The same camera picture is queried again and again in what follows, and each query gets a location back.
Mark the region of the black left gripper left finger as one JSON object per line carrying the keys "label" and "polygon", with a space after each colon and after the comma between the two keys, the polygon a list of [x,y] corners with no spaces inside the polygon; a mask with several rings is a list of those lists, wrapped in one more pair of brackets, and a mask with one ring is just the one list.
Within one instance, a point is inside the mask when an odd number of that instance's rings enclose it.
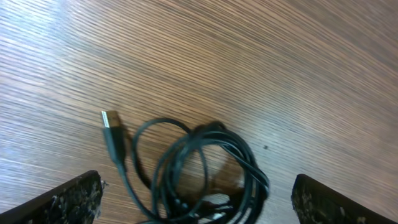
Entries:
{"label": "black left gripper left finger", "polygon": [[89,170],[26,203],[1,214],[2,224],[91,224],[101,213],[103,184]]}

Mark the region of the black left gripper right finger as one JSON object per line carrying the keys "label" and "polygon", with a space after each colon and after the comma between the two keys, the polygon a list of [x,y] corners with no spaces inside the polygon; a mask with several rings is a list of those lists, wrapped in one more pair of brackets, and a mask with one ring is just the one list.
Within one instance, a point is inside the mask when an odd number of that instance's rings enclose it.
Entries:
{"label": "black left gripper right finger", "polygon": [[305,174],[297,175],[291,199],[301,224],[397,224]]}

